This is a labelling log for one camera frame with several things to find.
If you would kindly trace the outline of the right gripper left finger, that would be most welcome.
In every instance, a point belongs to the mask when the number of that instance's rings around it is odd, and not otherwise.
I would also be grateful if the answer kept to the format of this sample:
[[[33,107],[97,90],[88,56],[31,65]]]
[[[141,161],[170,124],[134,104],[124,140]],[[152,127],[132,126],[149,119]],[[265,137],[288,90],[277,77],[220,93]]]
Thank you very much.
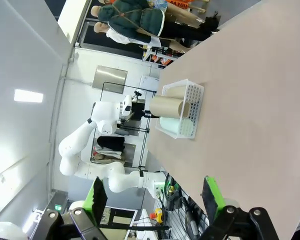
[[[108,200],[103,181],[96,178],[87,204],[64,214],[48,209],[36,228],[36,240],[108,240],[100,223]]]

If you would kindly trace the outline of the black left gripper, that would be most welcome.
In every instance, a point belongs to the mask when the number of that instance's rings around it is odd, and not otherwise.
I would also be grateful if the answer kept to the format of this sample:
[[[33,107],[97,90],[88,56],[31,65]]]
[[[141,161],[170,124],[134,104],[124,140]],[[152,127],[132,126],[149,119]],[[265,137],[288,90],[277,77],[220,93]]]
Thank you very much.
[[[131,120],[141,120],[142,117],[151,118],[152,114],[149,110],[145,110],[145,104],[140,102],[133,102],[131,106],[132,117]]]

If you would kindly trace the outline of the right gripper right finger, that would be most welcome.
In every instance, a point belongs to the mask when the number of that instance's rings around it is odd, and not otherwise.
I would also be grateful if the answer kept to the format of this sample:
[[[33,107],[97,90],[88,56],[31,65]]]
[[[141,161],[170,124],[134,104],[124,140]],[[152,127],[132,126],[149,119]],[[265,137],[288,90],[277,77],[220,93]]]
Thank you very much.
[[[227,205],[215,178],[206,176],[201,193],[209,226],[198,240],[279,240],[267,210],[253,207],[248,212]]]

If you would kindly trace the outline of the brown cardboard tube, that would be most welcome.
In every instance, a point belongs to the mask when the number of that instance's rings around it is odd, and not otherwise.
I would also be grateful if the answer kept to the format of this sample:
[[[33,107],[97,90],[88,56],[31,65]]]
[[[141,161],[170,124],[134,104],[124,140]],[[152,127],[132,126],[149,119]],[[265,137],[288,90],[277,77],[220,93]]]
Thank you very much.
[[[183,99],[155,95],[150,101],[149,110],[157,117],[186,118],[189,116],[190,103]]]

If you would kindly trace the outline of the light green cup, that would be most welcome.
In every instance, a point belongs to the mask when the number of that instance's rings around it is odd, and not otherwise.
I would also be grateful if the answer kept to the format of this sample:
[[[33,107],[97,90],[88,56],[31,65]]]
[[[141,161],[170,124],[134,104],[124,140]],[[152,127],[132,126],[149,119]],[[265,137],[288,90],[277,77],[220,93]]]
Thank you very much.
[[[194,124],[188,118],[161,117],[159,123],[163,129],[176,135],[190,136],[194,131]]]

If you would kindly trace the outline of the white perforated plastic basket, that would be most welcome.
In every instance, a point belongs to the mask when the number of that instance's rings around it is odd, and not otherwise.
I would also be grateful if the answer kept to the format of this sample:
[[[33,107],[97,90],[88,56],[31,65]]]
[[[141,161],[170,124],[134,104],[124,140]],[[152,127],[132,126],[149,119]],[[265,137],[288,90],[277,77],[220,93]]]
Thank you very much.
[[[156,120],[155,128],[174,139],[194,139],[200,118],[200,111],[204,96],[204,87],[194,83],[188,79],[180,80],[170,84],[166,84],[162,88],[162,92],[158,96],[165,96],[169,98],[181,99],[184,102],[190,103],[190,111],[187,117],[180,117],[179,119],[190,119],[194,125],[193,133],[191,135],[179,135],[163,129],[160,125],[160,118]]]

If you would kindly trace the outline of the red emergency stop button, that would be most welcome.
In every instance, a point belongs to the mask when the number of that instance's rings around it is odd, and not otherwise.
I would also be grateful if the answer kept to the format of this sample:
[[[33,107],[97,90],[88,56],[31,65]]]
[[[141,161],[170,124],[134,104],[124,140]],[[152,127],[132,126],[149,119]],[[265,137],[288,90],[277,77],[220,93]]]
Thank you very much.
[[[162,208],[156,208],[154,212],[149,215],[149,217],[155,220],[157,223],[161,224],[164,222],[163,213],[164,212]]]

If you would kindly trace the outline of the white shelf rack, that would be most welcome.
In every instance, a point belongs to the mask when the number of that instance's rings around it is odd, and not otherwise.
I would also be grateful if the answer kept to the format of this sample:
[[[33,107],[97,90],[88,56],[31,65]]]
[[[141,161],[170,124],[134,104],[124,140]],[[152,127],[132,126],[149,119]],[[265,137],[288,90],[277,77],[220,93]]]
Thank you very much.
[[[141,60],[157,65],[160,69],[164,69],[183,54],[183,52],[174,51],[168,47],[149,47],[144,45]]]

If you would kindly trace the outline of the person in white shirt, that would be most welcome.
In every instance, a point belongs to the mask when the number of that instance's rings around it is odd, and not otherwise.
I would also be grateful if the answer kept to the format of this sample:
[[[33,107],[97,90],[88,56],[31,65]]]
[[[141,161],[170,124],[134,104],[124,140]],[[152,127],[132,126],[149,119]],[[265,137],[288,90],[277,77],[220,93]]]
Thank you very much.
[[[108,38],[112,39],[113,41],[119,44],[124,44],[124,45],[138,44],[138,45],[145,45],[148,47],[166,47],[181,53],[186,53],[190,49],[192,49],[191,47],[183,46],[182,44],[176,42],[175,40],[160,39],[156,36],[151,36],[149,43],[146,43],[144,41],[139,41],[133,38],[128,38],[112,30],[106,23],[102,23],[102,22],[97,22],[94,25],[93,30],[95,33],[105,33],[105,35]]]

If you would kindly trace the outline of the person in green jacket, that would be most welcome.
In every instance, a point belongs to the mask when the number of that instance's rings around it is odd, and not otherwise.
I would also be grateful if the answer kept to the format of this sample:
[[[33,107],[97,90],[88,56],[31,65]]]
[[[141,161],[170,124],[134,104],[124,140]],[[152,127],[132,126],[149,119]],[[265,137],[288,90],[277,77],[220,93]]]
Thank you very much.
[[[147,0],[115,0],[109,5],[96,5],[91,8],[91,15],[117,33],[144,43],[149,43],[151,37],[204,41],[219,26],[216,16],[207,17],[197,28],[180,25],[166,19],[166,13],[151,7]]]

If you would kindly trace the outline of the rectangular ceiling light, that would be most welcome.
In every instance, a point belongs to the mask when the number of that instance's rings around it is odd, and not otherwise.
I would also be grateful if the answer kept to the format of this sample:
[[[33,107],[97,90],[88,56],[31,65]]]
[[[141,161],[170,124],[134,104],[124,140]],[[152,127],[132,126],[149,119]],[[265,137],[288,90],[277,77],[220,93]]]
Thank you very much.
[[[42,103],[44,95],[39,92],[16,89],[14,91],[15,102]]]

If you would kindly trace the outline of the black metal frame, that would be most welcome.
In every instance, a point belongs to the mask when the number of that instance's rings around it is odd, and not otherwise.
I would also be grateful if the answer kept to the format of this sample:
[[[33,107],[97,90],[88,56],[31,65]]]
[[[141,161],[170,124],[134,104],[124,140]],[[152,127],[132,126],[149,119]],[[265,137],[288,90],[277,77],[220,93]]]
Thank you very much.
[[[144,110],[149,110],[149,102],[156,95],[157,91],[149,91],[139,88],[137,86],[125,85],[123,95],[134,96],[135,90],[142,90],[142,96],[139,97],[137,103],[144,103]],[[100,100],[107,101],[109,98],[105,94],[105,90],[101,90]],[[127,117],[118,122],[119,133],[116,137],[125,137],[124,148],[124,167],[132,170],[144,170],[146,168],[147,160],[147,137],[150,132],[150,118],[142,117],[141,120],[131,120]]]

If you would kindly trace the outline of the white wall box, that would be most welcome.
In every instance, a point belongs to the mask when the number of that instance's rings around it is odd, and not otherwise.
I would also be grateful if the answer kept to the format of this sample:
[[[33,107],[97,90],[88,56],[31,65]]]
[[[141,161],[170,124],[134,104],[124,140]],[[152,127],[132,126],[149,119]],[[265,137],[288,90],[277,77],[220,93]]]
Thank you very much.
[[[159,87],[159,79],[152,77],[152,76],[146,76],[142,75],[139,82],[139,88],[144,89],[147,91],[154,91],[156,92]]]

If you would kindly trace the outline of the stainless steel wall panel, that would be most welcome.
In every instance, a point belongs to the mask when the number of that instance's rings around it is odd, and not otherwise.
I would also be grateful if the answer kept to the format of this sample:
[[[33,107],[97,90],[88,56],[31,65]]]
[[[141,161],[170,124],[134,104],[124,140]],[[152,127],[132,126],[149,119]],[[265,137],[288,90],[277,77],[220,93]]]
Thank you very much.
[[[123,94],[127,75],[126,70],[98,65],[95,70],[92,88]]]

